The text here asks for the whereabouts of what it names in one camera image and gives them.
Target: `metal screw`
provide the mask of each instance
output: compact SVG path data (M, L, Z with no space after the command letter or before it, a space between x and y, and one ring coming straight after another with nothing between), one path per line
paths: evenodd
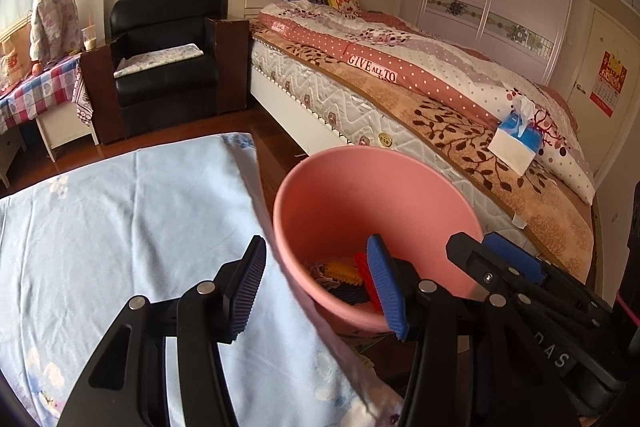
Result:
M145 298L137 295L129 299L129 308L132 310L139 310L145 305Z
M499 293L492 293L489 296L489 302L493 304L496 308L502 308L505 304L507 304L507 299L504 298L503 295Z
M438 289L438 285L434 283L432 280L423 279L418 282L418 290L422 293L433 293Z
M213 281L202 281L196 288L200 295L208 295L215 289L216 284Z

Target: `white mattress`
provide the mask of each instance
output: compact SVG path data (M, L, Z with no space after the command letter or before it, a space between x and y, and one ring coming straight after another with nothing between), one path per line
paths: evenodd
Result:
M309 118L321 118L349 142L365 142L382 147L379 137L386 134L391 138L389 149L433 167L462 192L478 216L484 233L499 232L529 253L535 256L540 254L511 217L493 200L403 124L389 118L366 98L261 41L254 41L252 65L310 109L313 114L309 114Z

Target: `plastic bucket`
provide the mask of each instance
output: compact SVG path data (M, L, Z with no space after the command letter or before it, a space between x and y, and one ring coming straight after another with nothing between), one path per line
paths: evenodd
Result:
M347 338L389 329L383 315L352 307L324 290L303 263L352 257L365 251L373 233L382 235L393 257L411 261L422 278L457 296L486 294L449 262L445 249L456 232L482 241L476 214L444 176L401 153L344 146L310 156L282 182L273 225L284 266L334 331Z

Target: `pink polka dot fabric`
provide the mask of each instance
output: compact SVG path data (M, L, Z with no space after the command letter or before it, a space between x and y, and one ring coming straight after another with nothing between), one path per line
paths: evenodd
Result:
M289 41L437 100L493 130L509 116L517 98L528 98L536 104L534 123L543 133L536 160L592 203L591 171L569 117L551 97L513 71L441 40L347 18L307 1L271 4L258 18Z

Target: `plaid tablecloth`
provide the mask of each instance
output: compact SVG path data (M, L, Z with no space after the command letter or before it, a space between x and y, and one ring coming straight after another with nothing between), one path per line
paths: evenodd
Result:
M34 120L65 102L78 104L78 118L89 125L93 110L84 90L80 55L65 57L40 76L30 76L0 100L0 134Z

